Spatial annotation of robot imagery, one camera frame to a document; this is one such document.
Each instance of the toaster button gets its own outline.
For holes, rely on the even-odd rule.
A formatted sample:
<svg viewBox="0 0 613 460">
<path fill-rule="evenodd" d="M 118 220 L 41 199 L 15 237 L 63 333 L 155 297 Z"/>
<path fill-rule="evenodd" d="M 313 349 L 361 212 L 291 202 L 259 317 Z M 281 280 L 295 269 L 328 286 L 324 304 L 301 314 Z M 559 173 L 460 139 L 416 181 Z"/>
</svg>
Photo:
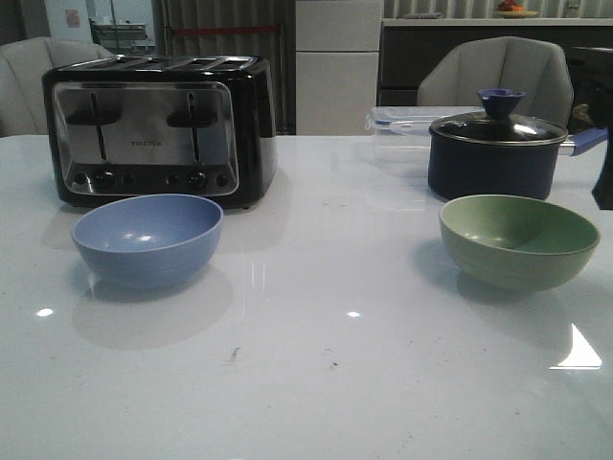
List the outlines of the toaster button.
<svg viewBox="0 0 613 460">
<path fill-rule="evenodd" d="M 97 170 L 94 172 L 92 181 L 99 190 L 110 189 L 115 183 L 115 174 L 109 170 Z"/>
<path fill-rule="evenodd" d="M 192 190 L 202 190 L 207 186 L 207 176 L 204 171 L 194 171 L 188 175 L 187 182 Z"/>
</svg>

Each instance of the plastic container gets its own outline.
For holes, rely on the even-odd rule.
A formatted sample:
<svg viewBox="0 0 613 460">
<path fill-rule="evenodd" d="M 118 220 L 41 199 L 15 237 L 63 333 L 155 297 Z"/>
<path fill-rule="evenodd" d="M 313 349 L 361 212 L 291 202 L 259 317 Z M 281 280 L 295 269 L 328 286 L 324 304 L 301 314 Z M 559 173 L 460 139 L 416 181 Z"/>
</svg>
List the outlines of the plastic container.
<svg viewBox="0 0 613 460">
<path fill-rule="evenodd" d="M 373 132 L 376 165 L 386 173 L 426 177 L 432 122 L 443 117 L 484 111 L 472 106 L 379 106 L 366 117 Z"/>
</svg>

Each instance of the pot lid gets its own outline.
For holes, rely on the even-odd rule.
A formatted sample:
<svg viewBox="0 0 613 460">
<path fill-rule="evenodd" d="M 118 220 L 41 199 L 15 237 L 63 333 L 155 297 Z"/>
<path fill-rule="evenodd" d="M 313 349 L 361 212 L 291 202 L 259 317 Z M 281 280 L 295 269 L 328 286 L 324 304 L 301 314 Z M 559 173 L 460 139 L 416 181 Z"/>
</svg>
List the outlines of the pot lid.
<svg viewBox="0 0 613 460">
<path fill-rule="evenodd" d="M 511 114 L 497 120 L 483 112 L 441 118 L 430 129 L 444 137 L 493 145 L 554 144 L 568 135 L 566 128 L 539 118 Z"/>
</svg>

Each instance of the gray chair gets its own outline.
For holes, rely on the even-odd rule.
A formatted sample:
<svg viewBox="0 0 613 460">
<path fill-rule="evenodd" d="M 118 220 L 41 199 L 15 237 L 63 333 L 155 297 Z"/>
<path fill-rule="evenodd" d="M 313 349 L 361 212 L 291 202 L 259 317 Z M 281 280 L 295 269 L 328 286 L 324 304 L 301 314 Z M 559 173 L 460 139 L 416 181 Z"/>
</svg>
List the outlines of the gray chair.
<svg viewBox="0 0 613 460">
<path fill-rule="evenodd" d="M 61 65 L 113 56 L 102 46 L 37 37 L 0 46 L 0 136 L 46 134 L 42 76 Z"/>
<path fill-rule="evenodd" d="M 517 36 L 457 46 L 423 80 L 418 105 L 478 105 L 479 89 L 525 91 L 514 113 L 566 126 L 573 86 L 564 51 L 554 43 Z"/>
</svg>

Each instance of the toaster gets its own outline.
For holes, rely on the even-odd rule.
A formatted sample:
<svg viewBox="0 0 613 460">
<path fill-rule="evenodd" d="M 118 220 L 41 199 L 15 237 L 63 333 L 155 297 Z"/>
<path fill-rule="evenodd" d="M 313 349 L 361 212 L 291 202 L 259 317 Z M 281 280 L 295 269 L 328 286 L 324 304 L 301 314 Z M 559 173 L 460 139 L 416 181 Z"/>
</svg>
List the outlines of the toaster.
<svg viewBox="0 0 613 460">
<path fill-rule="evenodd" d="M 45 110 L 59 197 L 206 196 L 248 208 L 277 168 L 266 59 L 115 56 L 48 71 Z"/>
</svg>

